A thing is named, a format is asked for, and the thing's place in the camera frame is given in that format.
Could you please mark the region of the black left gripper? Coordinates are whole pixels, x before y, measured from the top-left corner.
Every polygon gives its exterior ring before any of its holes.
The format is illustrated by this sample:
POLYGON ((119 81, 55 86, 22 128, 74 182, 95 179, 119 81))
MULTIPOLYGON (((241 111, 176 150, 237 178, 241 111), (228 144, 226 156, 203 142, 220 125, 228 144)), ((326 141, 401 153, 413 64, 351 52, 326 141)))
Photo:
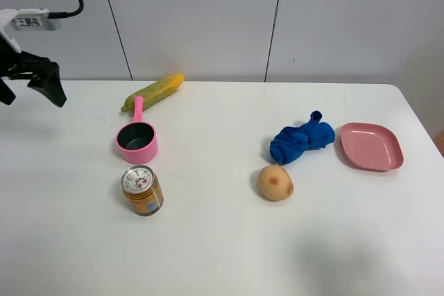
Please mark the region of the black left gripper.
MULTIPOLYGON (((1 37, 1 77, 11 80, 30 80, 27 87, 41 93, 57 107, 62 107, 67 101, 60 82, 58 63, 48 58, 38 58, 25 51, 18 53, 3 37, 1 37)), ((0 101, 5 105, 11 105, 16 96, 2 78, 0 101)))

